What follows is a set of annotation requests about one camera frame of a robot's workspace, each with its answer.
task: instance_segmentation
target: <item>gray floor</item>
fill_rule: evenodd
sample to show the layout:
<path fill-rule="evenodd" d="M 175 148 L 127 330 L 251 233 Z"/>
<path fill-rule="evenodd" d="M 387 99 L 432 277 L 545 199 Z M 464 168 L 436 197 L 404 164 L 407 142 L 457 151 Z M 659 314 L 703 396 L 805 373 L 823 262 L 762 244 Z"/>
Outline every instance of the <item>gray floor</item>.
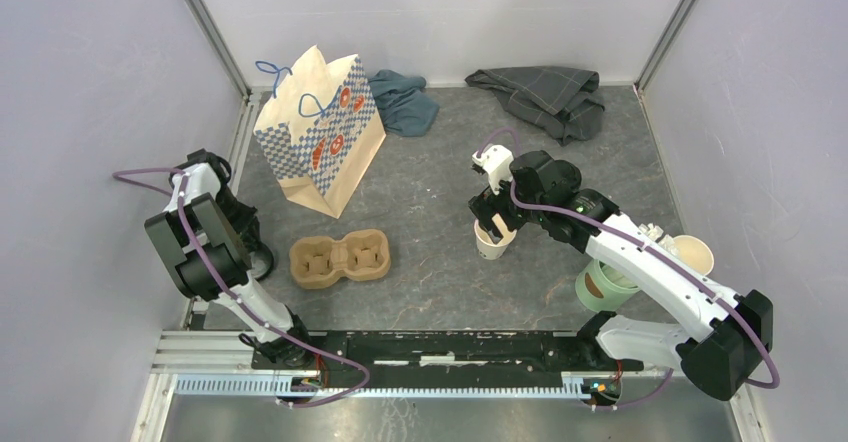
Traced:
<path fill-rule="evenodd" d="M 261 149 L 251 142 L 239 198 L 259 208 L 262 237 L 278 255 L 263 282 L 277 300 L 319 329 L 559 329 L 579 328 L 592 313 L 574 293 L 589 258 L 526 226 L 504 256 L 483 260 L 475 247 L 468 199 L 486 184 L 470 169 L 471 153 L 493 130 L 518 130 L 525 151 L 543 149 L 583 173 L 583 186 L 601 191 L 637 223 L 681 233 L 654 140 L 629 87 L 600 89 L 604 128 L 587 142 L 560 147 L 545 133 L 503 112 L 494 97 L 472 88 L 431 89 L 438 119 L 421 138 L 389 134 L 356 193 L 336 220 L 288 202 Z M 509 146 L 508 136 L 502 141 Z M 288 250 L 301 237 L 377 228 L 391 246 L 392 269 L 373 282 L 342 279 L 319 291 L 299 288 Z M 637 294 L 621 313 L 671 320 Z M 210 308 L 208 329 L 238 329 L 238 319 Z"/>
<path fill-rule="evenodd" d="M 625 378 L 626 399 L 656 380 Z M 302 411 L 260 397 L 174 396 L 166 441 L 628 441 L 740 440 L 729 404 L 676 379 L 656 399 L 592 414 L 575 400 L 349 399 Z"/>

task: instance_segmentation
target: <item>blue checkered paper bag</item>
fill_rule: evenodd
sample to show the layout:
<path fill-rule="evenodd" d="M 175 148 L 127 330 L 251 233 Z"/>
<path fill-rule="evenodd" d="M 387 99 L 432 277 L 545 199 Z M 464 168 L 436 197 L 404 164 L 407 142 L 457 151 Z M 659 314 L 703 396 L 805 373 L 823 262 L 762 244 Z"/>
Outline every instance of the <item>blue checkered paper bag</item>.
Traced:
<path fill-rule="evenodd" d="M 386 138 L 383 123 L 359 56 L 327 64 L 312 47 L 290 72 L 253 134 L 287 199 L 338 218 Z"/>

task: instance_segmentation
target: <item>plaid towel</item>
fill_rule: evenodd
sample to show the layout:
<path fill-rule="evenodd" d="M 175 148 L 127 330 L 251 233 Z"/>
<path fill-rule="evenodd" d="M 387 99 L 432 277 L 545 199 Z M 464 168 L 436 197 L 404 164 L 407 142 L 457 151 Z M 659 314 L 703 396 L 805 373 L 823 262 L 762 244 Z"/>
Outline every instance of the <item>plaid towel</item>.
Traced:
<path fill-rule="evenodd" d="M 601 131 L 603 99 L 594 93 L 597 72 L 567 67 L 508 67 L 478 70 L 465 78 L 489 89 L 504 110 L 545 129 L 560 145 L 588 140 Z"/>

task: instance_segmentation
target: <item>blue rope handle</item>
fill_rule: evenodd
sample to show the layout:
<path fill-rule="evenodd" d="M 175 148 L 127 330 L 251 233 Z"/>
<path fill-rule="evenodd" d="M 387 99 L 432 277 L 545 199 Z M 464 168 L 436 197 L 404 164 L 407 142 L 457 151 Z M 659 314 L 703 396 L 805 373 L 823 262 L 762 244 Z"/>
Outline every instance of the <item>blue rope handle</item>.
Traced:
<path fill-rule="evenodd" d="M 319 116 L 319 115 L 323 116 L 324 112 L 326 112 L 327 109 L 329 109 L 333 105 L 333 102 L 336 101 L 336 98 L 338 96 L 339 96 L 339 91 L 336 90 L 336 94 L 333 95 L 333 100 L 331 100 L 330 103 L 327 104 L 326 107 L 321 107 L 321 102 L 318 101 L 318 97 L 315 97 L 314 95 L 310 94 L 309 92 L 306 92 L 306 93 L 304 93 L 303 95 L 300 96 L 300 103 L 297 104 L 297 112 L 300 114 L 301 117 L 315 117 L 315 116 Z M 318 106 L 318 112 L 315 112 L 314 114 L 304 114 L 303 113 L 303 99 L 305 99 L 307 97 L 312 97 L 312 100 L 315 101 L 315 105 Z"/>
<path fill-rule="evenodd" d="M 280 80 L 282 79 L 282 73 L 283 73 L 283 71 L 287 71 L 289 73 L 289 75 L 292 75 L 291 68 L 290 67 L 277 67 L 276 65 L 272 64 L 271 62 L 267 62 L 267 61 L 264 61 L 264 60 L 257 60 L 255 62 L 255 65 L 256 65 L 256 68 L 259 69 L 260 72 L 264 72 L 266 74 L 273 74 L 273 75 L 276 76 L 276 78 L 274 79 L 274 87 L 272 89 L 272 95 L 276 99 L 277 98 L 277 87 L 280 86 Z M 300 96 L 300 103 L 297 104 L 297 112 L 300 114 L 301 117 L 323 116 L 324 113 L 327 112 L 327 109 L 329 109 L 330 106 L 333 105 L 333 102 L 336 101 L 336 98 L 338 97 L 338 95 L 339 95 L 339 91 L 336 90 L 336 94 L 333 95 L 333 100 L 331 100 L 330 103 L 327 104 L 326 107 L 321 107 L 321 102 L 318 100 L 318 97 L 315 97 L 314 95 L 312 95 L 308 92 L 304 93 L 303 95 Z M 315 101 L 315 105 L 318 106 L 318 112 L 315 112 L 314 114 L 304 114 L 303 113 L 303 99 L 305 99 L 306 97 L 312 97 L 312 100 Z"/>
<path fill-rule="evenodd" d="M 273 74 L 273 75 L 277 76 L 274 79 L 274 88 L 272 90 L 273 96 L 276 99 L 277 98 L 277 87 L 280 86 L 280 80 L 283 78 L 282 73 L 285 70 L 285 71 L 288 71 L 289 75 L 291 75 L 291 68 L 290 67 L 277 67 L 276 65 L 272 64 L 271 62 L 266 62 L 264 60 L 257 60 L 255 65 L 256 65 L 256 68 L 259 69 L 259 72 L 265 72 L 266 74 Z"/>

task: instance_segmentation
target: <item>paper cup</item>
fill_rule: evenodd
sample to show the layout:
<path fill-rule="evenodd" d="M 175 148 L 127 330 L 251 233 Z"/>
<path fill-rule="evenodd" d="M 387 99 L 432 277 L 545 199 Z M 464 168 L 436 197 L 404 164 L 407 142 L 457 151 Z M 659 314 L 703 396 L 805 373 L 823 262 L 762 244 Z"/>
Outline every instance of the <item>paper cup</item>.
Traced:
<path fill-rule="evenodd" d="M 486 260 L 495 260 L 499 258 L 503 255 L 509 243 L 515 239 L 515 231 L 510 232 L 507 230 L 506 224 L 499 215 L 494 216 L 492 220 L 495 222 L 495 226 L 497 226 L 501 234 L 503 234 L 503 238 L 497 243 L 493 242 L 492 238 L 489 237 L 489 234 L 480 227 L 479 221 L 474 221 L 474 235 L 477 238 L 477 251 L 480 252 L 480 256 Z"/>
<path fill-rule="evenodd" d="M 592 259 L 592 262 L 583 269 L 583 272 L 580 272 L 574 288 L 580 302 L 594 312 L 616 311 L 621 307 L 621 304 L 633 297 L 633 294 L 639 292 L 639 287 L 636 287 L 623 276 L 615 282 L 607 278 L 597 259 Z"/>
<path fill-rule="evenodd" d="M 692 270 L 701 275 L 709 275 L 713 271 L 713 251 L 704 241 L 691 235 L 678 235 L 674 237 L 674 245 L 680 252 L 678 258 Z"/>

